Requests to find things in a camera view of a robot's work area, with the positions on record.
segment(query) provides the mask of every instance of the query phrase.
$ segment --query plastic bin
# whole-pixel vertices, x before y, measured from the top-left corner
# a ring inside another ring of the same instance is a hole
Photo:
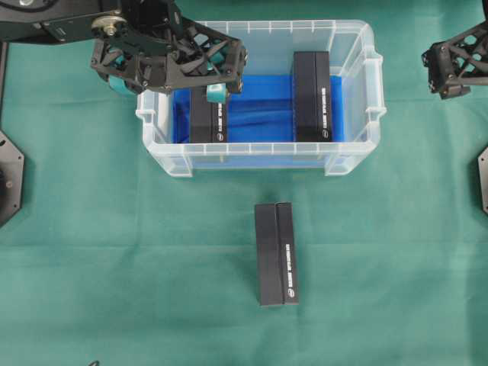
[[[289,75],[294,51],[328,50],[331,73],[342,77],[345,142],[175,144],[172,96],[142,93],[136,115],[143,120],[143,143],[174,177],[195,169],[324,169],[346,175],[380,142],[383,57],[374,49],[371,27],[363,21],[203,22],[242,39],[249,50],[247,75]]]

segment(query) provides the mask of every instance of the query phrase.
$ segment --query green fabric surface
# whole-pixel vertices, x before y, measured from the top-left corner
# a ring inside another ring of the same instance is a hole
[[[440,101],[420,55],[480,0],[181,0],[208,20],[356,18],[384,56],[382,140],[350,175],[198,172],[141,142],[92,42],[12,45],[2,129],[26,155],[0,229],[0,364],[488,364],[488,88]],[[257,301],[254,204],[291,201],[298,307]]]

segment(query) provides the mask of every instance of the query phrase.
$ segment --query screw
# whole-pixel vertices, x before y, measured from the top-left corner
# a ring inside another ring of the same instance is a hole
[[[104,28],[104,32],[109,37],[113,37],[117,33],[117,28],[113,24],[111,24]]]

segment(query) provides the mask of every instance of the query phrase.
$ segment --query black box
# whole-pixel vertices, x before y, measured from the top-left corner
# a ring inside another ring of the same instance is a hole
[[[191,90],[190,143],[227,142],[227,104],[209,103],[207,87]]]
[[[332,99],[328,52],[296,52],[293,65],[297,142],[332,141]]]
[[[298,304],[291,204],[255,206],[258,277],[262,306]]]

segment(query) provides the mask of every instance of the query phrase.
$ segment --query blue cloth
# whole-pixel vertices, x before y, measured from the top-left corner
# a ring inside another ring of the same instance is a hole
[[[229,143],[293,142],[293,98],[291,75],[245,75],[241,95],[229,102],[227,122]],[[331,77],[332,136],[344,141],[342,80]],[[188,143],[190,135],[190,91],[174,94],[173,141]]]

